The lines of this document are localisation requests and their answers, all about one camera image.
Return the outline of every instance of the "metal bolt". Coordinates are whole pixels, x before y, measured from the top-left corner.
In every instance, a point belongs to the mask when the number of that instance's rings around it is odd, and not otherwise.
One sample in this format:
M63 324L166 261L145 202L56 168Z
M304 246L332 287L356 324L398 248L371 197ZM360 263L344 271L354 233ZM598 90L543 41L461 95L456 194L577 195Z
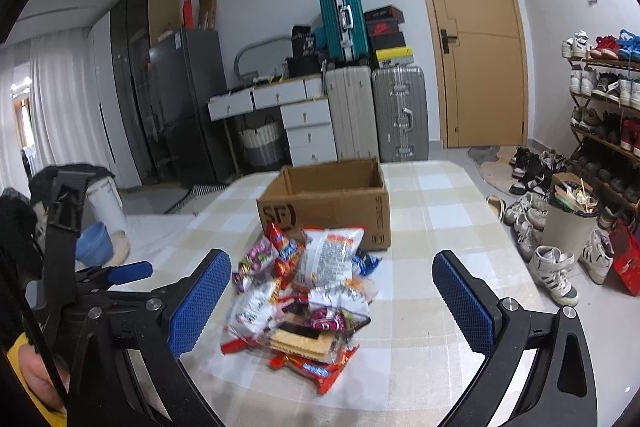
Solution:
M577 313L573 308L571 308L571 306L565 306L564 308L562 308L562 313L564 313L565 317L569 317L570 319L574 319L575 315L577 315Z
M157 309L160 308L160 306L162 306L162 301L160 299L155 298L155 297L153 297L152 299L149 299L145 303L145 308L147 310L149 310L150 312L156 311Z
M100 315L102 315L102 308L98 306L94 306L89 310L90 319L97 319L98 317L100 317Z
M508 310L510 312L514 312L520 307L520 305L518 304L518 301L516 301L516 299L512 299L511 297L507 297L506 299L503 299L502 305L505 310Z

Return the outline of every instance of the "door frame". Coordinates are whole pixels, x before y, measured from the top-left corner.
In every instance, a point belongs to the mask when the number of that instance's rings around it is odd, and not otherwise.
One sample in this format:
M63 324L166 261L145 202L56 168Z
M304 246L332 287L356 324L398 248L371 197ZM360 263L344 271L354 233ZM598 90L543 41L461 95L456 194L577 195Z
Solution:
M433 55L436 62L436 80L438 83L438 110L440 113L440 142L443 148L458 147L457 143L449 144L449 131L447 129L447 95L444 84L444 61L442 59L442 42L440 41L440 30L438 29L438 19L433 0L424 0L427 5L429 26L431 29L431 40L433 41ZM522 14L518 0L513 0L513 7L516 12L518 32L520 33L520 45L522 48L522 78L523 78L523 120L524 131L522 133L522 145L527 144L529 136L529 68L527 67L527 47L524 38L524 27L522 25Z

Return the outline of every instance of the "red gift bag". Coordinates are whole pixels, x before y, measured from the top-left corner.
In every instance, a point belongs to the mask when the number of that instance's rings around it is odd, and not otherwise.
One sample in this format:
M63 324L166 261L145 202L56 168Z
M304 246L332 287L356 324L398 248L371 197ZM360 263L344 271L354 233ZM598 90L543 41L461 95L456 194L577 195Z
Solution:
M631 295L640 293L640 243L629 229L618 222L609 235L613 247L613 269L620 275Z

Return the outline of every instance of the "checkered tablecloth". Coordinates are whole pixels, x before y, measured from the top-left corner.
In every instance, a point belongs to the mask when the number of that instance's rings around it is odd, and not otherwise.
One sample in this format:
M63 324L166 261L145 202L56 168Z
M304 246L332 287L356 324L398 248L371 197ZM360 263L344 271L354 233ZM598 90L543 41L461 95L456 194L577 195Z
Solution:
M360 350L325 396L292 370L272 371L260 350L223 356L220 331L229 285L196 347L181 356L202 395L227 426L434 426L449 412L483 357L468 348L431 279L431 262L452 250L499 297L542 309L540 296L495 215L466 172L450 162L383 166L391 204L391 248L372 274L380 293ZM155 259L154 275L126 289L146 291L190 274L210 248L233 264L261 233L255 200L275 176L254 174L231 185ZM533 353L523 357L494 417L509 416ZM143 389L153 392L144 377ZM151 402L158 405L153 398Z

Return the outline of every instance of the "gray suitcase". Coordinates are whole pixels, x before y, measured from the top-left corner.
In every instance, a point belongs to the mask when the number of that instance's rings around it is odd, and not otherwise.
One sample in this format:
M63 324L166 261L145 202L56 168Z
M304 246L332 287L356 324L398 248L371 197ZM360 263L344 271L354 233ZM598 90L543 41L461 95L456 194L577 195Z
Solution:
M338 160L377 158L371 70L355 66L327 71L324 81Z
M373 72L380 160L429 159L429 121L424 73L417 66L381 68Z

